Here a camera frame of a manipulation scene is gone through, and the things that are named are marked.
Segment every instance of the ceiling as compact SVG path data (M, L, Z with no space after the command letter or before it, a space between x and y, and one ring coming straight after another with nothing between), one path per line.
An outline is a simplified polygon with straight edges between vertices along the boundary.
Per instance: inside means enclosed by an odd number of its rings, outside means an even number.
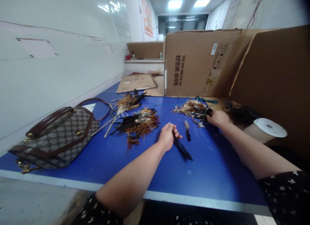
M224 0L211 0L207 6L193 8L197 0L182 0L180 9L169 10L170 0L151 0L154 11L157 15L186 15L186 14L207 14L214 10Z

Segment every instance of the brown leather handle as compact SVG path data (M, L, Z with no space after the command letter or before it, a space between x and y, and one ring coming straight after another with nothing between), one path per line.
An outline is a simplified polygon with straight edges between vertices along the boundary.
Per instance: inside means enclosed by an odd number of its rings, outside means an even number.
M63 107L59 110L56 110L54 113L51 113L45 119L38 122L34 127L32 127L27 133L26 136L29 138L36 138L40 135L42 131L44 131L49 125L55 122L58 118L63 116L68 112L74 112L74 108L72 107Z
M86 99L86 100L82 101L81 103L79 103L76 107L82 106L85 102L95 101L95 100L101 101L101 102L103 102L104 104L107 104L107 105L109 106L109 110L107 111L107 113L106 113L102 118L97 119L97 120L101 120L101 119L103 119L105 116L107 116L107 114L109 113L109 111L110 111L110 109L111 109L110 104L109 104L108 102L102 100L101 98L96 98L96 97L94 97L94 98Z

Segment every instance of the flattened cardboard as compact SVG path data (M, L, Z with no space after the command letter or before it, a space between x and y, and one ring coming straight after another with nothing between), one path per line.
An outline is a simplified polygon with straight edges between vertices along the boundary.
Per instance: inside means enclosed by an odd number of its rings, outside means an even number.
M157 88L146 89L144 90L144 93L147 92L146 95L153 97L164 97L164 76L156 76L154 80L158 84Z
M117 93L131 92L134 89L156 88L158 85L151 74L128 75L121 79Z
M310 25L256 34L231 91L287 131L285 145L310 160Z
M164 52L163 41L127 43L129 53L135 53L135 58L160 58Z
M242 30L181 31L166 36L167 96L213 97Z

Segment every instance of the paper roll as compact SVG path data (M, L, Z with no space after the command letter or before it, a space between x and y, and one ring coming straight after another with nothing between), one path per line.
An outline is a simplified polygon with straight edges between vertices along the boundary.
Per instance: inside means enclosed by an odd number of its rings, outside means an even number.
M254 120L254 123L243 131L261 143L266 143L276 137L283 138L287 136L287 132L283 127L266 118Z

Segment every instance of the feather bundle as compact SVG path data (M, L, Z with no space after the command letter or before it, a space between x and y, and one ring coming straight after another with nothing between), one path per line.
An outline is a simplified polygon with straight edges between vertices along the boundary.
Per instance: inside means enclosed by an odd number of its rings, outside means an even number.
M160 122L156 113L157 111L155 109L144 107L138 113L123 117L123 122L116 126L116 130L110 135L114 134L116 131L121 132L121 134L127 133L127 146L128 150L130 150L133 144L139 144L140 137L143 137L144 140L147 134L158 127Z
M204 127L201 120L207 120L206 116L209 109L210 107L208 107L207 104L198 100L189 99L184 104L176 106L172 112L185 114L188 117L192 117L194 123L196 123L198 127Z
M223 111L229 115L235 125L243 125L244 127L250 126L255 119L261 118L261 115L256 111L234 101L223 108Z
M145 93L142 93L139 95L138 90L134 89L133 94L132 93L127 93L124 95L123 98L121 99L116 99L113 101L117 101L116 103L116 107L117 110L113 110L110 112L111 116L114 116L110 121L108 121L105 125L103 125L102 127L100 127L95 133L93 133L91 136L95 135L97 132L99 132L101 129L103 129L106 125L108 125L110 122L110 126L105 134L104 137L106 137L113 125L113 123L116 121L116 119L120 116L120 115L124 115L124 113L126 111L138 108L139 106L142 105L142 103L140 103L140 101L144 98L147 97L147 95L145 95Z
M177 149L179 150L179 152L181 153L183 159L184 160L192 160L193 161L193 158L188 153L188 151L186 150L184 145L181 144L181 142L179 141L178 138L176 138L174 130L172 130L172 134L173 134L173 142L174 142L175 146L177 147Z

